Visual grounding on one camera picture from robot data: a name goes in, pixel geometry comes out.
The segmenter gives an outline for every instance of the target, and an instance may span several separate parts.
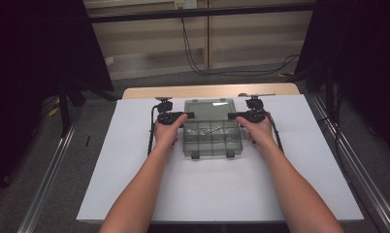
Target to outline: hand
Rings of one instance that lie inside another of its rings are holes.
[[[156,146],[163,148],[171,147],[177,140],[178,129],[183,125],[188,118],[187,114],[183,114],[171,125],[164,125],[156,122],[155,124],[155,140]]]
[[[271,122],[267,117],[259,123],[252,123],[238,116],[237,122],[249,131],[249,139],[255,141],[259,146],[263,146],[266,142],[274,140]]]

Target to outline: black clamp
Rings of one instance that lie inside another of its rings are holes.
[[[258,95],[251,95],[251,98],[245,101],[249,110],[246,112],[228,113],[228,119],[243,117],[252,123],[259,123],[265,119],[264,103],[258,99]]]
[[[161,124],[171,125],[183,114],[187,114],[188,118],[195,118],[195,114],[193,112],[170,112],[173,109],[173,103],[169,101],[172,99],[171,97],[156,97],[155,99],[161,101],[161,103],[156,107],[159,113],[157,119]]]

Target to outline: gray carpet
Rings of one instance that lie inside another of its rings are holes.
[[[296,63],[290,64],[282,72],[293,71],[294,65]],[[242,69],[259,70],[276,67],[277,65],[253,66],[242,67]],[[203,77],[189,72],[114,81],[114,94],[121,96],[125,88],[135,86],[280,83],[284,80],[285,78],[279,78],[276,74],[268,77],[240,78],[218,75]],[[302,93],[307,93],[305,82],[297,83],[297,85]],[[49,198],[35,227],[35,232],[97,232],[99,229],[98,225],[77,222],[75,218],[111,122],[115,103],[101,100],[92,93],[85,93],[85,96],[87,103],[82,108],[80,123],[58,170]],[[70,108],[71,113],[75,110],[74,107]],[[60,130],[59,113],[55,116],[44,116],[26,155],[19,161],[11,174],[11,185],[0,188],[0,232],[16,232],[18,230],[58,146]],[[356,108],[345,99],[341,106],[341,130],[390,203],[390,151],[382,139],[370,134],[368,123],[358,114]],[[334,150],[333,140],[328,140],[328,142],[331,149]],[[348,164],[344,160],[343,162],[354,188],[359,193],[359,197],[356,196],[356,198],[365,217],[365,220],[362,221],[344,223],[345,231],[388,232],[374,209],[374,205],[357,182],[357,178],[350,172]],[[226,232],[287,232],[284,224],[227,225],[224,228],[226,228]],[[222,229],[221,225],[153,225],[150,231],[217,232],[220,229]]]

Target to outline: wall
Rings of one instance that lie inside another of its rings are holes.
[[[198,8],[307,2],[303,0],[198,1]],[[90,15],[172,10],[174,1],[84,0]],[[192,54],[201,69],[279,63],[300,53],[311,12],[184,20]],[[102,52],[113,57],[113,80],[188,71],[180,19],[111,22],[93,25]]]

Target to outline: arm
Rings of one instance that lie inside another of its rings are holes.
[[[180,116],[173,125],[155,125],[156,145],[143,166],[118,196],[100,232],[147,232],[172,144],[186,121]]]
[[[265,157],[291,232],[343,232],[322,198],[277,147],[268,118],[260,123],[251,123],[242,117],[237,117],[237,121],[248,129],[249,137]]]

